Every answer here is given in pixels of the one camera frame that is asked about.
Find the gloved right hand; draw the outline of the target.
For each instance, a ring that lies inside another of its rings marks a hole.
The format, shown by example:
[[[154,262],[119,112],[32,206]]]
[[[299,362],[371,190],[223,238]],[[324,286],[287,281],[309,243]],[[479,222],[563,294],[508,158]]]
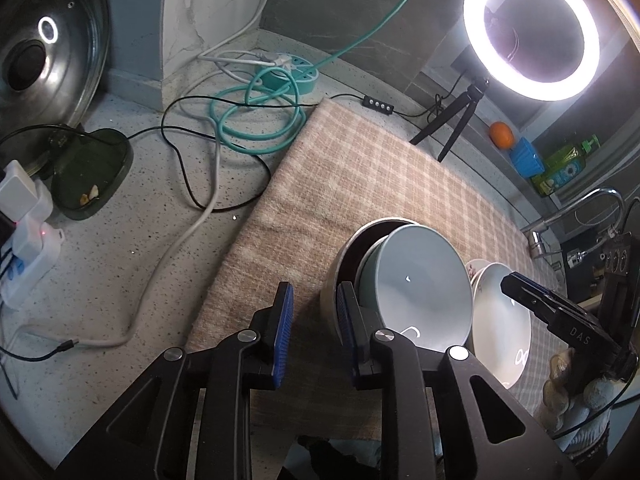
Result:
[[[561,451],[569,456],[590,452],[605,436],[610,422],[608,408],[597,418],[587,419],[610,404],[623,390],[623,383],[608,378],[593,379],[581,393],[569,393],[567,385],[576,376],[574,349],[555,353],[542,399],[534,419],[547,431]]]

